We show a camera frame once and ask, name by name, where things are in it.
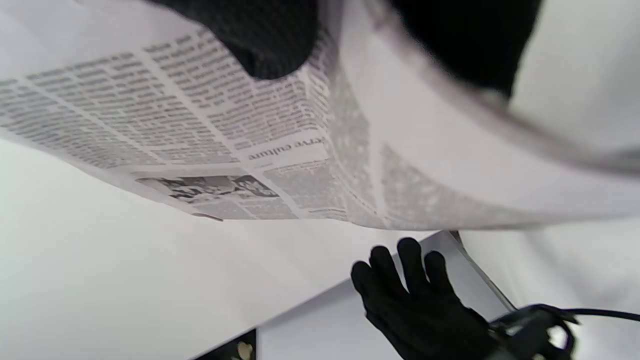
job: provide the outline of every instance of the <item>gloved hand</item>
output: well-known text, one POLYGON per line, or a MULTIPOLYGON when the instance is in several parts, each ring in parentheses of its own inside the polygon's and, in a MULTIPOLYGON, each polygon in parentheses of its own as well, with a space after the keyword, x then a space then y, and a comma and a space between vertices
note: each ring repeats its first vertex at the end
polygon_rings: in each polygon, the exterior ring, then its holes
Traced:
POLYGON ((427 254, 423 268, 417 241, 402 239, 397 248, 408 291, 382 246, 371 250, 369 264, 353 265, 351 279, 367 319, 398 354, 404 360, 480 360, 493 352, 497 341, 486 320, 456 296, 442 254, 427 254))

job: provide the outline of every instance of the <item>white surface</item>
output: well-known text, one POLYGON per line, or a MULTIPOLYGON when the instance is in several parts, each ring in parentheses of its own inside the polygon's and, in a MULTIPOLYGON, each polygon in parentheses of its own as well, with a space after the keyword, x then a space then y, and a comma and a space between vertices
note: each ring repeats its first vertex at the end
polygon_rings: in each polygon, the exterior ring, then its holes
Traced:
POLYGON ((3 360, 187 359, 409 234, 331 220, 219 223, 41 152, 0 142, 0 154, 3 360))
POLYGON ((512 108, 582 146, 638 149, 639 41, 638 1, 544 1, 512 108))
MULTIPOLYGON (((447 234, 439 233, 421 245, 425 253, 438 250, 446 257, 449 277, 464 305, 488 320, 503 315, 506 308, 452 241, 447 234)), ((351 282, 260 327, 258 350, 259 360, 400 360, 384 335, 365 318, 362 300, 351 282)))
MULTIPOLYGON (((640 219, 530 231, 462 231, 465 248, 515 306, 640 313, 640 219)), ((576 360, 637 359, 640 323, 586 317, 576 360)))

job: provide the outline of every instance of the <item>finger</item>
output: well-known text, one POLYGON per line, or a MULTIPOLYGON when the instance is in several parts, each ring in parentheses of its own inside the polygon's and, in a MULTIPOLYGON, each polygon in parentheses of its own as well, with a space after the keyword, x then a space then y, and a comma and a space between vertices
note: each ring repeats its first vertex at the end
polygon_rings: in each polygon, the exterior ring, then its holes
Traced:
POLYGON ((429 277, 433 293, 438 295, 453 294, 453 286, 447 273, 447 263, 444 256, 431 251, 424 256, 424 269, 429 277))
POLYGON ((428 300, 432 292, 422 267, 421 252, 420 244, 412 238, 404 238, 398 242, 398 255, 409 294, 418 300, 428 300))
POLYGON ((364 261, 358 261, 351 268, 351 281, 353 287, 362 296, 362 299, 368 297, 383 296, 383 290, 380 282, 377 280, 373 270, 369 264, 364 261))
POLYGON ((397 300, 407 300, 409 294, 404 289, 400 276, 396 270, 396 264, 391 258, 389 250, 384 246, 376 246, 371 250, 369 264, 374 274, 380 279, 385 290, 391 297, 397 300))

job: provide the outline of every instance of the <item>newspaper photograph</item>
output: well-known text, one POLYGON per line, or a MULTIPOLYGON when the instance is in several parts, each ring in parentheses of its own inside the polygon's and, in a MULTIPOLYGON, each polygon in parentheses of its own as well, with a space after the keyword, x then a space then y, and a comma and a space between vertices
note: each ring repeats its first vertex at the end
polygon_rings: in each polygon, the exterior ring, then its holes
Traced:
POLYGON ((279 197, 253 176, 198 176, 143 178, 140 183, 153 188, 163 186, 174 199, 198 206, 218 200, 253 200, 279 197))

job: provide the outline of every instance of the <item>black glove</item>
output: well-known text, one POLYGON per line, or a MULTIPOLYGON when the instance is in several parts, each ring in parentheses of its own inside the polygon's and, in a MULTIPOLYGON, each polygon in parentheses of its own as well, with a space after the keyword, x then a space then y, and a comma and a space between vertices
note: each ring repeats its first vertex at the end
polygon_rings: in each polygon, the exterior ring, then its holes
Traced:
POLYGON ((404 360, 480 360, 493 352, 497 341, 486 320, 456 296, 442 254, 427 254, 423 268, 417 241, 402 239, 397 248, 408 291, 386 247, 373 248, 369 264, 355 263, 351 279, 367 319, 398 354, 404 360))
POLYGON ((317 35, 317 0, 149 0, 209 28, 257 79, 289 75, 317 35))
POLYGON ((541 0, 390 0, 453 76, 511 96, 541 0))

